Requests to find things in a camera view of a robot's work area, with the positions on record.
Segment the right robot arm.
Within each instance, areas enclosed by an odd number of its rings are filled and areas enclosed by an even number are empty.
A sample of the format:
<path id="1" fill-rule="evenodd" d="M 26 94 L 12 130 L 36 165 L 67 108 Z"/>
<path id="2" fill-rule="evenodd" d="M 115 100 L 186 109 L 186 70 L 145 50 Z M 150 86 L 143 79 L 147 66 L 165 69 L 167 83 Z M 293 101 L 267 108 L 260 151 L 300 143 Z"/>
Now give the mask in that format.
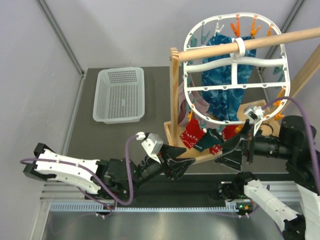
<path id="1" fill-rule="evenodd" d="M 282 119 L 278 136 L 254 134 L 253 129 L 253 124 L 246 121 L 239 133 L 222 144 L 222 154 L 215 159 L 216 163 L 238 171 L 232 181 L 232 195 L 257 203 L 285 240 L 318 240 L 320 191 L 316 174 L 320 171 L 320 153 L 314 145 L 316 129 L 297 115 Z M 242 171 L 242 161 L 252 163 L 255 156 L 285 161 L 286 171 L 301 196 L 302 214 L 274 196 L 253 173 Z"/>

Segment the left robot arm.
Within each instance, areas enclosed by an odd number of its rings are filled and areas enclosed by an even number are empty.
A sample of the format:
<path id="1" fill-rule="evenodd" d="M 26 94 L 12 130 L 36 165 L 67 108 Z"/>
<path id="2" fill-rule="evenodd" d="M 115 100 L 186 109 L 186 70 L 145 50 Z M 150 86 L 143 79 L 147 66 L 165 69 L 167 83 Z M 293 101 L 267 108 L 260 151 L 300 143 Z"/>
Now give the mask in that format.
<path id="1" fill-rule="evenodd" d="M 156 154 L 157 160 L 146 155 L 135 164 L 132 160 L 80 159 L 60 155 L 44 143 L 34 149 L 34 158 L 22 160 L 26 177 L 39 181 L 58 181 L 76 186 L 90 198 L 116 199 L 125 205 L 133 193 L 157 176 L 171 181 L 179 180 L 196 161 L 195 158 L 180 158 L 186 151 L 183 147 L 164 144 Z"/>

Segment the green sock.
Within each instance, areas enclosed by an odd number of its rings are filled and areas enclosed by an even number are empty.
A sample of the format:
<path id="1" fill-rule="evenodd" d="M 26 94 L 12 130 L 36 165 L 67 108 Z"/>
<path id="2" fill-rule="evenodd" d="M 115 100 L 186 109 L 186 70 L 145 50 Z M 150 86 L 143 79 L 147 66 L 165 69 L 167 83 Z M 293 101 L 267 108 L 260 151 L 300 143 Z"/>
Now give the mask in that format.
<path id="1" fill-rule="evenodd" d="M 213 147 L 214 145 L 220 145 L 223 143 L 223 137 L 216 129 L 208 128 L 204 136 L 194 145 L 194 149 L 199 152 L 203 152 L 206 149 Z"/>

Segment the red patterned sock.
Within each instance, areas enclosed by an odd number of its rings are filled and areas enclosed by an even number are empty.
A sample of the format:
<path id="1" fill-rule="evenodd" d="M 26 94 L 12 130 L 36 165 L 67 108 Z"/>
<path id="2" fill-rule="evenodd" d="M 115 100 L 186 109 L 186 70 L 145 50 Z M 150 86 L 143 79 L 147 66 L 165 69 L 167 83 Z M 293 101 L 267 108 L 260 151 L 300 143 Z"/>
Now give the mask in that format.
<path id="1" fill-rule="evenodd" d="M 197 119 L 192 118 L 180 135 L 180 139 L 188 149 L 194 148 L 201 150 L 202 148 L 197 144 L 205 136 L 207 131 L 207 128 L 201 127 Z"/>
<path id="2" fill-rule="evenodd" d="M 239 125 L 226 125 L 224 129 L 220 132 L 220 135 L 222 137 L 222 143 L 217 143 L 210 147 L 210 153 L 212 155 L 215 155 L 222 152 L 222 144 L 234 137 L 241 130 L 241 128 L 242 127 Z"/>

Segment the white clip hanger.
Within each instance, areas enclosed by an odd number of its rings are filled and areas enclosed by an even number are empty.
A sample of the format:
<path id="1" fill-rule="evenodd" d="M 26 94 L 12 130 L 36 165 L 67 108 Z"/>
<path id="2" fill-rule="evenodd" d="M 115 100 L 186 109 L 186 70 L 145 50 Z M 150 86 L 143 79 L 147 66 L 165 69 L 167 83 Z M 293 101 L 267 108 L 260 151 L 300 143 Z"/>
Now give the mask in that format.
<path id="1" fill-rule="evenodd" d="M 236 43 L 238 50 L 202 56 L 201 64 L 194 65 L 195 57 L 183 61 L 184 94 L 188 118 L 197 116 L 202 128 L 242 125 L 238 110 L 246 89 L 280 88 L 280 96 L 290 95 L 291 83 L 284 43 L 280 46 L 280 58 L 256 57 L 256 47 L 245 46 L 246 40 L 254 40 L 259 31 L 255 22 L 268 25 L 267 36 L 281 35 L 279 27 L 270 19 L 250 12 L 212 16 L 196 24 L 185 38 L 183 51 L 207 50 Z M 277 82 L 249 83 L 254 67 L 280 69 L 282 79 Z"/>

